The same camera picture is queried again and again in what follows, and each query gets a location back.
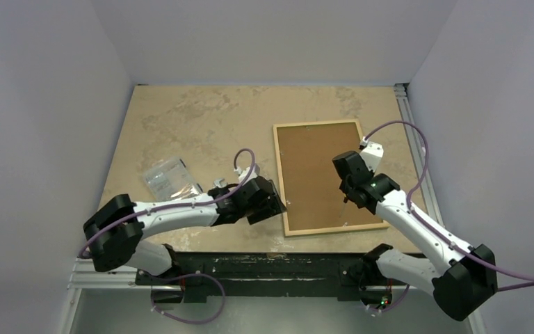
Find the green picture frame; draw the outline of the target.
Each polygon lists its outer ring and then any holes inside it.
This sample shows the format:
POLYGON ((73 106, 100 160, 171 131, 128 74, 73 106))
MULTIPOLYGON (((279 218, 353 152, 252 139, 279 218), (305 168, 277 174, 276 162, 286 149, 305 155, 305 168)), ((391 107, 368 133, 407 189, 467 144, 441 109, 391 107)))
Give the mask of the green picture frame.
POLYGON ((389 228, 381 218, 352 205, 339 218, 343 193, 332 158, 357 149, 362 138, 359 120, 278 124, 273 138, 279 193, 287 208, 285 236, 389 228))

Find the yellow handled screwdriver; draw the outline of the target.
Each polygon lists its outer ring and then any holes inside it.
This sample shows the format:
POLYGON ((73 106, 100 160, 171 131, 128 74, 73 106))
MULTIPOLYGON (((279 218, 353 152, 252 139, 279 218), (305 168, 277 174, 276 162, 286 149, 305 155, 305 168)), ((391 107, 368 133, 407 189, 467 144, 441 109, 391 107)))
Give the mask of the yellow handled screwdriver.
POLYGON ((348 199, 347 197, 344 197, 343 198, 343 204, 342 204, 342 207, 341 207, 341 210, 339 212, 339 218, 341 218, 346 210, 346 207, 347 207, 347 202, 348 202, 348 199))

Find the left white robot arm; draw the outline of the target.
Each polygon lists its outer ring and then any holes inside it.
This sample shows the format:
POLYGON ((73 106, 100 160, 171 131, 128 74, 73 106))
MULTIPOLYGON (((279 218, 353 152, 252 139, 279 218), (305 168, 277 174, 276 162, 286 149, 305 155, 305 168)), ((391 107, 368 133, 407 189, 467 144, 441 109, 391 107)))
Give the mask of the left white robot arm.
POLYGON ((175 251, 148 238, 184 228, 235 224, 241 219, 252 225, 284 212, 273 181, 262 176, 165 202, 133 201, 124 193, 112 197, 83 224, 86 246, 80 256, 91 259, 96 272, 128 266, 169 285, 179 277, 175 251))

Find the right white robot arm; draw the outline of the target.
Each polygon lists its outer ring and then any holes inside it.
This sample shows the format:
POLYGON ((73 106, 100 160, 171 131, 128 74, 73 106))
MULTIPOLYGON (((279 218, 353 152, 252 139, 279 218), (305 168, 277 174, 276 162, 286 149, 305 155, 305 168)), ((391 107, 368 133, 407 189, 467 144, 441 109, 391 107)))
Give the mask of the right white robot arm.
POLYGON ((357 152, 344 152, 332 163, 344 201, 390 223, 424 255, 417 258, 380 244, 364 255, 364 281, 387 278, 413 286, 431 295, 456 321, 465 320, 496 294, 496 259, 490 248, 472 246, 408 204, 406 192, 387 175, 376 175, 357 152))

